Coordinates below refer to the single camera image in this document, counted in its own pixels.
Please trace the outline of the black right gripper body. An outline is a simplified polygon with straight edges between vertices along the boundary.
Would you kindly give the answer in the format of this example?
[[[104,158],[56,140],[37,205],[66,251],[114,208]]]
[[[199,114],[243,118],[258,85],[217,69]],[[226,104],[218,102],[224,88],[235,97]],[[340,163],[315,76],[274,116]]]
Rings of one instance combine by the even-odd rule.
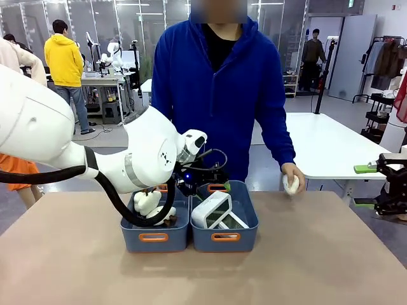
[[[376,171],[385,175],[387,181],[375,198],[377,214],[406,214],[406,154],[379,155]]]

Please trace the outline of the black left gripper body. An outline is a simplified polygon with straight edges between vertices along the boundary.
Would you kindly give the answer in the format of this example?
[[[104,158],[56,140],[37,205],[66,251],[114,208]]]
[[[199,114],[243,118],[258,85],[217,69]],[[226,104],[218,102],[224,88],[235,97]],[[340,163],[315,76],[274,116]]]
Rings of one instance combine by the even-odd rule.
[[[198,188],[206,184],[225,184],[227,174],[220,168],[192,169],[187,166],[176,166],[176,186],[183,194],[197,194]]]

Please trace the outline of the person's left hand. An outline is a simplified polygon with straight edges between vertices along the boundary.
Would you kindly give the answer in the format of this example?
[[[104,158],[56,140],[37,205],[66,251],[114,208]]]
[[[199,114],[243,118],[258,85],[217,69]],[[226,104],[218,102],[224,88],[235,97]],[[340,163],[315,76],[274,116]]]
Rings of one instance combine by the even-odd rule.
[[[298,194],[305,189],[305,176],[294,163],[284,163],[281,170],[285,177],[283,187],[288,195]]]

